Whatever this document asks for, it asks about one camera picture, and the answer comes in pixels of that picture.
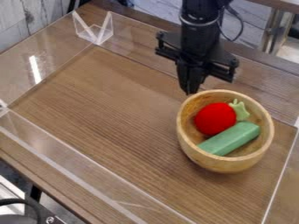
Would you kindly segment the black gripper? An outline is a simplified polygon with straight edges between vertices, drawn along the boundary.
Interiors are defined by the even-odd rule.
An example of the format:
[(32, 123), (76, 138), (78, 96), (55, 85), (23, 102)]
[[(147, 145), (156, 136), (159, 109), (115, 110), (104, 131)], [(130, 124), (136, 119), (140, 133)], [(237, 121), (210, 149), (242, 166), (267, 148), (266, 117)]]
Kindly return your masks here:
[(199, 91), (210, 75), (233, 82), (239, 60), (222, 46), (218, 22), (199, 26), (183, 23), (179, 32), (159, 31), (156, 39), (155, 53), (175, 62), (187, 95)]

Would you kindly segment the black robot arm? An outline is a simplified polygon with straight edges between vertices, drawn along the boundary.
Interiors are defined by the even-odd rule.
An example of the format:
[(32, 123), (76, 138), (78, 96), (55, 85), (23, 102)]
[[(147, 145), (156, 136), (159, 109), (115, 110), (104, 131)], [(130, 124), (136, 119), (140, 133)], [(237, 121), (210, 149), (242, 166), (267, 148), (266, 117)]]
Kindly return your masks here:
[(211, 75), (234, 81), (239, 59), (221, 43), (225, 10), (233, 0), (182, 0), (180, 31), (159, 31), (155, 53), (176, 65), (179, 85), (187, 95), (198, 92)]

